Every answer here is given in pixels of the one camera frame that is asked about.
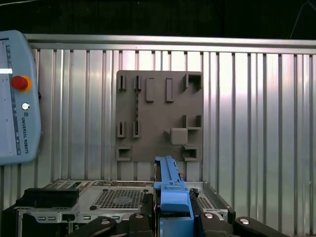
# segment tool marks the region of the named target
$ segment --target dark background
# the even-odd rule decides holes
[[[0,5],[15,0],[0,0]],[[39,0],[0,6],[0,31],[289,39],[306,0]],[[316,39],[307,4],[293,39]]]

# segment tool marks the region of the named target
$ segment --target gray tool board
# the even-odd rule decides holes
[[[118,161],[202,159],[202,73],[118,71],[116,102]]]

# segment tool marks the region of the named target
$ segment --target red emergency stop button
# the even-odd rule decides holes
[[[25,90],[28,88],[28,85],[28,80],[22,76],[14,76],[11,80],[11,86],[17,90]]]

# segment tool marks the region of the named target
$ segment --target touchscreen display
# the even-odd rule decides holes
[[[0,157],[21,154],[9,40],[0,40]]]

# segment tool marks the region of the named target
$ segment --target corrugated metal wall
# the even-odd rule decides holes
[[[36,47],[40,154],[1,167],[1,208],[57,178],[152,179],[152,163],[115,160],[116,72],[190,70],[204,75],[205,129],[203,162],[179,163],[187,180],[209,182],[238,216],[288,234],[316,233],[316,56],[204,46]]]

